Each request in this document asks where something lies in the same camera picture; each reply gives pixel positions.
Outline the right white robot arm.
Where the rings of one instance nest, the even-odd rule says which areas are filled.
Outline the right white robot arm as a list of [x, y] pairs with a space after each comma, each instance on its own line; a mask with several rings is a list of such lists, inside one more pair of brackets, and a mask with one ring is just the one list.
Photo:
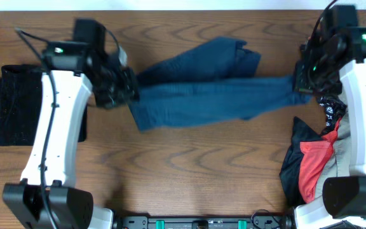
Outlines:
[[351, 141], [346, 175], [327, 177], [313, 201], [296, 207], [294, 228], [366, 227], [366, 27], [356, 8], [331, 2], [311, 37], [301, 46], [294, 89], [316, 95], [343, 95]]

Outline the navy blue denim shorts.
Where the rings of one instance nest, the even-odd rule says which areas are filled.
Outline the navy blue denim shorts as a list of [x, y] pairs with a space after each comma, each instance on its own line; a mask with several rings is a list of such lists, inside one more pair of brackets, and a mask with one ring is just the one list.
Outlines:
[[219, 37], [138, 74], [140, 99], [129, 105], [141, 131], [193, 127], [305, 105], [293, 76], [257, 77], [260, 53]]

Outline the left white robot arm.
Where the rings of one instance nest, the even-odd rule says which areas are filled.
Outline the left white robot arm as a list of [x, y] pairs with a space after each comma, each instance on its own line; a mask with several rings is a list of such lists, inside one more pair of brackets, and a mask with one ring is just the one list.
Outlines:
[[76, 188], [76, 150], [88, 99], [112, 109], [139, 99], [126, 53], [109, 62], [109, 31], [78, 18], [70, 41], [48, 41], [37, 53], [44, 69], [41, 112], [33, 148], [20, 182], [7, 183], [3, 202], [26, 228], [116, 228], [114, 212], [97, 207], [91, 193]]

